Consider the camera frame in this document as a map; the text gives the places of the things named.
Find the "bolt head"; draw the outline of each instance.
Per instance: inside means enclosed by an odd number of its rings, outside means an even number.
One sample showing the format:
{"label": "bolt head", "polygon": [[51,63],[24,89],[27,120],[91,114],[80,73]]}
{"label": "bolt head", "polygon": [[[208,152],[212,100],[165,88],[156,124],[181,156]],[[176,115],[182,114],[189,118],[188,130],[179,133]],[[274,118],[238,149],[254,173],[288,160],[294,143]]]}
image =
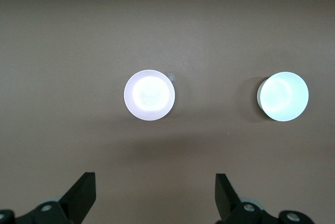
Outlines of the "bolt head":
{"label": "bolt head", "polygon": [[255,208],[251,204],[245,204],[243,207],[248,212],[254,212],[255,211]]}
{"label": "bolt head", "polygon": [[293,212],[289,212],[286,217],[291,220],[291,221],[300,221],[299,216],[297,216],[295,213]]}
{"label": "bolt head", "polygon": [[45,205],[45,206],[43,206],[43,207],[41,208],[41,211],[42,211],[42,212],[46,212],[46,211],[49,211],[51,208],[52,208],[51,205]]}

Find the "taupe surface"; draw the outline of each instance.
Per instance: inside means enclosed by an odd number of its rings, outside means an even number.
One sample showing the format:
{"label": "taupe surface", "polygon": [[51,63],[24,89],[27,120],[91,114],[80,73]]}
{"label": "taupe surface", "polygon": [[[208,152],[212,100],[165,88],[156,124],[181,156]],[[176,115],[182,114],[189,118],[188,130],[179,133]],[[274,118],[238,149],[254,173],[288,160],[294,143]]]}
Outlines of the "taupe surface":
{"label": "taupe surface", "polygon": [[[215,173],[272,215],[333,223],[335,0],[0,0],[0,209],[22,215],[96,172],[84,223],[215,223]],[[176,76],[146,122],[124,105],[143,69]],[[291,71],[290,122],[256,103]]]}

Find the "screw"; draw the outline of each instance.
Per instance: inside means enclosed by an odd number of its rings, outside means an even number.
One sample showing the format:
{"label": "screw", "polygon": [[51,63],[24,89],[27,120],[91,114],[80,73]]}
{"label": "screw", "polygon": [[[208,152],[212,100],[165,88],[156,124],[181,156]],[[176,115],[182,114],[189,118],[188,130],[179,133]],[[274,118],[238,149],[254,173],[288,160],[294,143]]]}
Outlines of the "screw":
{"label": "screw", "polygon": [[255,208],[250,204],[245,204],[244,209],[248,212],[254,212],[255,211]]}
{"label": "screw", "polygon": [[299,216],[297,216],[296,214],[289,212],[286,217],[291,220],[291,221],[300,221]]}
{"label": "screw", "polygon": [[51,205],[45,205],[45,206],[43,206],[43,207],[41,208],[41,211],[42,211],[42,212],[46,212],[46,211],[49,211],[51,208],[52,208]]}

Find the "clamp jaw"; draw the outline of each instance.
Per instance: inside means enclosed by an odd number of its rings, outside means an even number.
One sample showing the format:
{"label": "clamp jaw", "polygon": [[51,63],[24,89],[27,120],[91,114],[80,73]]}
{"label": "clamp jaw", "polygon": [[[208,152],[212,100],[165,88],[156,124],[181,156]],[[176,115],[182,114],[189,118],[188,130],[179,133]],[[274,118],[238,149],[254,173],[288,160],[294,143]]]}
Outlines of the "clamp jaw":
{"label": "clamp jaw", "polygon": [[[11,210],[0,210],[0,224],[81,224],[95,198],[95,174],[84,173],[59,201],[42,203],[18,218]],[[314,224],[301,212],[282,211],[275,218],[242,202],[225,174],[216,175],[215,202],[221,217],[216,224]]]}
{"label": "clamp jaw", "polygon": [[12,210],[0,210],[0,224],[80,224],[95,198],[95,174],[84,173],[59,201],[42,203],[18,218]]}
{"label": "clamp jaw", "polygon": [[216,224],[314,224],[301,212],[282,211],[275,218],[253,203],[242,202],[225,174],[216,174],[215,202],[221,217]]}

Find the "black clamp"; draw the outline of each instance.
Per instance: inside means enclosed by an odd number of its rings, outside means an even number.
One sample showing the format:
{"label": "black clamp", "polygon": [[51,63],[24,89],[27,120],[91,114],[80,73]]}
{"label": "black clamp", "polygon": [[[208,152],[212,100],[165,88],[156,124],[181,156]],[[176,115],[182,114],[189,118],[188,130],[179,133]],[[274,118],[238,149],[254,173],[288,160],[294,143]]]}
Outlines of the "black clamp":
{"label": "black clamp", "polygon": [[42,203],[18,218],[12,210],[0,210],[0,224],[81,224],[95,198],[95,174],[84,173],[59,201]]}
{"label": "black clamp", "polygon": [[314,224],[301,212],[282,211],[275,218],[253,203],[242,202],[225,174],[216,174],[215,202],[221,217],[217,224]]}

